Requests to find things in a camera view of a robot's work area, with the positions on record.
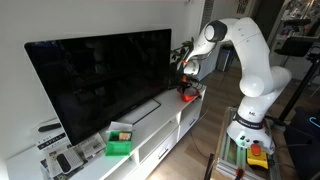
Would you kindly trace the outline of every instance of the box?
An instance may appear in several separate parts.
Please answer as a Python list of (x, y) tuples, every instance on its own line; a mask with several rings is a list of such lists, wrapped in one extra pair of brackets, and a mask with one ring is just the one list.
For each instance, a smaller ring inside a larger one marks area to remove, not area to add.
[(127, 141), (117, 140), (120, 133), (121, 131), (110, 132), (106, 147), (106, 156), (130, 156), (132, 133), (126, 132), (131, 134), (130, 139)]

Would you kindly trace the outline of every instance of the floor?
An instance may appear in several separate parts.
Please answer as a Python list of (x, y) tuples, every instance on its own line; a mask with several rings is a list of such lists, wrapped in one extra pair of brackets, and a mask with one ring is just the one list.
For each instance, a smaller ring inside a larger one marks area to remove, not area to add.
[[(241, 69), (232, 67), (227, 73), (214, 71), (202, 81), (207, 86), (207, 90), (201, 115), (209, 108), (207, 113), (150, 174), (148, 180), (197, 180), (204, 178), (208, 162), (208, 158), (205, 156), (209, 156), (210, 153), (214, 153), (216, 150), (225, 109), (228, 106), (239, 105), (243, 97), (239, 89), (240, 79)], [(297, 88), (298, 83), (296, 80), (292, 80), (289, 83), (280, 97), (271, 106), (269, 110), (270, 115), (279, 117)], [(319, 109), (320, 92), (310, 98), (309, 96), (312, 93), (312, 90), (305, 89), (296, 106)], [(293, 115), (294, 110), (291, 110), (287, 119), (290, 120)], [(273, 134), (276, 144), (283, 145), (285, 143), (282, 130), (274, 129)], [(279, 162), (292, 166), (286, 148), (279, 149), (277, 155)], [(282, 179), (297, 179), (295, 170), (290, 167), (281, 166), (280, 171)]]

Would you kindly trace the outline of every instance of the black screen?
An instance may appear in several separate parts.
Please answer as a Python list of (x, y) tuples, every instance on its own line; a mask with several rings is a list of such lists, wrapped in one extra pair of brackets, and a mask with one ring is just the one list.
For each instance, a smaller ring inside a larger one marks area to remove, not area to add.
[(171, 30), (31, 42), (25, 49), (73, 145), (168, 88)]

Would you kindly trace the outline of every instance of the cabinet drawer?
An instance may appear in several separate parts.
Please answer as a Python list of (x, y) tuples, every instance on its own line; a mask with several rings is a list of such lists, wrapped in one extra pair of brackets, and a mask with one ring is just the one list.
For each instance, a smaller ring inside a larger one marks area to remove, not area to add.
[(161, 143), (145, 161), (141, 163), (136, 171), (130, 174), (128, 179), (140, 180), (147, 178), (152, 170), (157, 167), (162, 159), (167, 156), (171, 149), (176, 145), (177, 136), (178, 128), (173, 131), (173, 133), (163, 143)]
[(201, 110), (201, 101), (195, 102), (192, 105), (192, 109), (188, 108), (187, 112), (183, 112), (185, 116), (181, 119), (179, 125), (178, 141), (188, 132), (188, 130), (197, 122)]

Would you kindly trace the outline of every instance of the white wall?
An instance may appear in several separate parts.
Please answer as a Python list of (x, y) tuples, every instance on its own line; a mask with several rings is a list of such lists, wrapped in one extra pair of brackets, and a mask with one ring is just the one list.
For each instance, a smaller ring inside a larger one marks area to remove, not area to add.
[(30, 41), (172, 28), (172, 48), (197, 37), (202, 0), (0, 2), (0, 179), (5, 160), (32, 146), (29, 129), (55, 116), (24, 50)]

